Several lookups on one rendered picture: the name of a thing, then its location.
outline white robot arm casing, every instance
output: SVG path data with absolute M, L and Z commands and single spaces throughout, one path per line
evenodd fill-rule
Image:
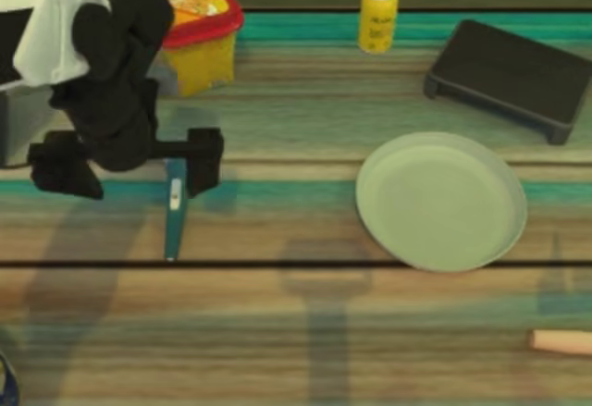
M 0 13 L 31 10 L 13 58 L 22 79 L 0 84 L 0 92 L 21 85 L 58 84 L 88 73 L 89 65 L 77 53 L 71 35 L 76 13 L 84 4 L 111 10 L 109 0 L 0 0 Z

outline yellow container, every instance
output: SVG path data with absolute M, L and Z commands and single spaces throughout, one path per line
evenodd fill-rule
M 183 97 L 234 80 L 234 47 L 244 23 L 236 0 L 169 0 L 175 22 L 163 43 Z

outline black platform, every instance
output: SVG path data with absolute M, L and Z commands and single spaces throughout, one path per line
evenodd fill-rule
M 586 59 L 464 20 L 425 77 L 424 92 L 476 98 L 539 123 L 550 144 L 565 144 L 591 76 Z

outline wooden stick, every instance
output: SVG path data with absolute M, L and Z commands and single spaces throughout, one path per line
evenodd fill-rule
M 579 330 L 534 330 L 532 349 L 592 356 L 592 332 Z

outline red lid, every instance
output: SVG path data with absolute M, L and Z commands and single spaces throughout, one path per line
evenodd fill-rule
M 180 48 L 219 39 L 242 27 L 244 16 L 237 0 L 169 0 L 175 23 L 163 47 Z

